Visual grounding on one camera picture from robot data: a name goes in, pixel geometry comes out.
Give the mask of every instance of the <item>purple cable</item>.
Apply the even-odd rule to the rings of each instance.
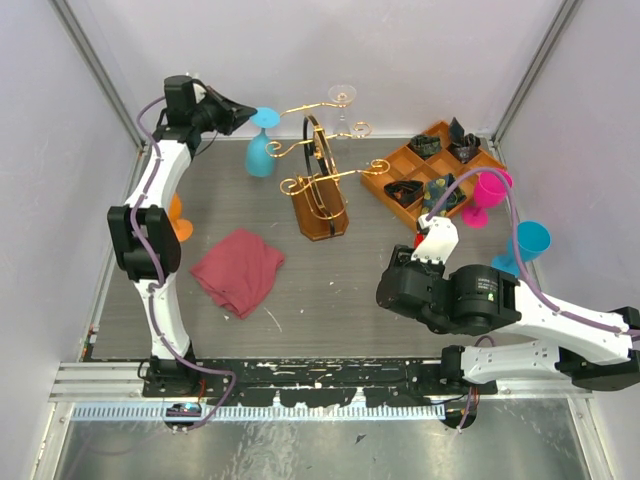
[[[496,346],[496,341],[493,339],[493,337],[490,337],[489,335],[482,335],[480,338],[478,338],[478,340],[476,340],[474,347],[477,347],[478,345],[480,345],[482,343],[482,340],[489,340],[489,343],[491,343],[492,347]],[[464,407],[464,414],[462,415],[462,419],[460,419],[460,423],[456,428],[456,430],[458,430],[458,433],[462,433],[462,426],[464,425],[464,422],[467,421],[467,417],[469,416],[469,410],[471,409],[472,395],[473,395],[473,387],[469,387],[469,393],[467,394],[467,404]]]
[[[144,133],[144,135],[148,138],[151,147],[154,149],[154,151],[156,153],[156,159],[155,159],[155,165],[153,166],[153,169],[151,170],[151,174],[149,175],[149,178],[147,179],[147,182],[144,184],[144,187],[142,188],[142,194],[140,195],[140,197],[138,197],[138,200],[136,200],[136,203],[131,208],[131,215],[129,216],[129,220],[131,222],[131,228],[133,229],[133,232],[134,232],[135,236],[138,238],[138,240],[140,240],[140,243],[142,244],[144,249],[147,251],[147,254],[151,258],[151,261],[153,262],[153,266],[154,266],[154,268],[156,270],[156,274],[158,275],[158,283],[152,283],[152,284],[149,285],[149,303],[148,303],[148,305],[149,305],[149,318],[151,320],[151,325],[153,326],[153,330],[155,331],[156,335],[160,338],[160,341],[162,342],[164,347],[171,353],[171,355],[174,356],[174,358],[178,362],[182,363],[183,365],[185,365],[188,368],[191,368],[192,370],[196,370],[196,371],[199,371],[199,372],[202,372],[202,373],[208,373],[208,374],[211,374],[211,375],[224,375],[224,376],[230,376],[231,377],[231,382],[229,383],[229,386],[225,390],[225,392],[222,395],[222,397],[220,397],[220,400],[218,400],[218,402],[215,404],[215,406],[211,409],[211,412],[209,412],[202,420],[194,423],[190,427],[187,427],[186,430],[187,431],[191,431],[191,430],[195,430],[196,428],[200,428],[200,427],[206,425],[207,422],[209,421],[209,419],[216,414],[216,412],[222,406],[222,404],[224,404],[224,402],[227,401],[227,398],[229,398],[229,395],[231,394],[231,391],[235,387],[236,374],[234,372],[232,372],[231,370],[215,370],[215,369],[212,369],[212,368],[201,367],[199,365],[191,363],[190,361],[188,361],[187,359],[182,357],[182,355],[180,355],[178,352],[176,352],[175,349],[171,346],[171,344],[164,337],[164,333],[160,331],[160,327],[158,326],[158,322],[156,320],[155,309],[153,307],[153,294],[154,294],[156,289],[162,288],[162,286],[165,284],[165,280],[166,279],[165,279],[165,276],[164,276],[164,271],[162,270],[162,266],[160,265],[160,259],[158,258],[158,256],[154,252],[153,247],[151,246],[149,241],[144,237],[144,234],[142,233],[142,229],[140,228],[140,225],[138,224],[138,219],[136,217],[137,217],[138,210],[140,209],[140,205],[142,205],[142,202],[146,198],[146,195],[149,192],[149,189],[151,188],[151,185],[153,184],[153,180],[155,179],[156,175],[158,174],[158,170],[160,169],[160,165],[162,163],[162,156],[161,156],[162,152],[160,151],[160,145],[158,145],[158,142],[156,141],[156,139],[153,138],[153,135],[151,134],[151,132],[149,130],[147,130],[144,127],[144,125],[142,124],[142,117],[152,107],[154,107],[155,105],[157,105],[158,103],[160,103],[163,100],[164,100],[164,97],[160,97],[160,98],[155,99],[149,105],[147,105],[142,110],[140,110],[140,113],[136,117],[136,124],[138,125],[138,128],[140,129],[140,131],[142,133]],[[141,442],[138,442],[133,447],[130,447],[130,448],[126,449],[126,450],[120,450],[120,451],[117,451],[117,452],[103,451],[103,450],[97,450],[97,449],[91,448],[91,446],[89,445],[89,441],[88,441],[89,439],[85,439],[84,446],[82,447],[81,451],[78,452],[78,455],[77,455],[76,459],[71,464],[71,467],[69,468],[69,471],[68,471],[68,473],[66,475],[66,478],[67,479],[71,479],[72,478],[72,476],[75,473],[75,470],[76,470],[76,468],[78,466],[78,463],[79,463],[80,459],[83,457],[83,455],[84,455],[84,453],[86,451],[89,451],[91,453],[95,453],[95,454],[98,454],[98,455],[105,455],[105,456],[111,456],[111,457],[117,457],[117,456],[120,456],[120,455],[126,455],[127,453],[131,453],[134,450],[137,450],[138,448],[140,448],[141,446],[149,443],[151,440],[156,439],[157,437],[159,437],[163,433],[165,433],[165,431],[158,432],[155,435],[151,435],[148,438],[146,438],[145,440],[143,440]]]
[[[453,182],[451,184],[451,186],[444,192],[442,197],[440,197],[440,200],[438,200],[436,202],[435,206],[431,209],[431,212],[427,215],[427,221],[431,220],[435,216],[435,213],[440,211],[440,209],[442,208],[444,203],[451,196],[451,194],[455,191],[455,189],[458,187],[458,185],[460,185],[460,183],[462,183],[464,180],[466,180],[467,178],[471,177],[472,175],[476,175],[476,174],[482,173],[482,172],[488,172],[488,173],[491,173],[491,174],[495,175],[498,178],[498,180],[500,180],[502,182],[502,184],[504,185],[505,189],[507,190],[507,196],[509,197],[509,206],[510,206],[510,211],[511,211],[511,225],[512,225],[512,227],[511,227],[511,239],[512,239],[513,245],[514,245],[513,253],[514,253],[514,256],[516,258],[516,263],[518,264],[518,268],[520,269],[520,275],[522,276],[522,281],[529,286],[529,288],[531,289],[533,294],[538,298],[538,300],[540,300],[540,302],[542,304],[544,304],[547,308],[552,310],[555,314],[562,315],[563,317],[569,318],[571,320],[575,320],[576,322],[582,323],[583,325],[587,325],[587,326],[593,327],[593,328],[598,328],[598,329],[604,330],[606,332],[622,333],[622,334],[625,334],[625,335],[630,335],[632,340],[635,339],[637,336],[640,336],[640,330],[629,329],[628,331],[624,332],[621,329],[619,329],[618,327],[614,327],[614,326],[611,326],[611,325],[604,325],[602,323],[598,323],[598,322],[594,322],[593,320],[589,320],[588,318],[582,317],[582,316],[577,315],[575,313],[565,312],[565,311],[561,310],[560,307],[558,307],[553,302],[551,302],[551,300],[549,300],[545,296],[544,293],[542,293],[540,288],[538,288],[536,283],[529,276],[529,272],[527,271],[527,268],[524,265],[524,262],[522,261],[522,257],[520,256],[520,249],[516,248],[517,245],[518,245],[518,215],[517,215],[516,207],[515,207],[515,197],[513,196],[513,191],[511,189],[511,186],[509,185],[507,180],[504,178],[504,176],[500,173],[501,170],[499,170],[497,168],[479,167],[479,168],[474,168],[472,170],[469,170],[468,172],[460,175],[455,180],[455,182]]]

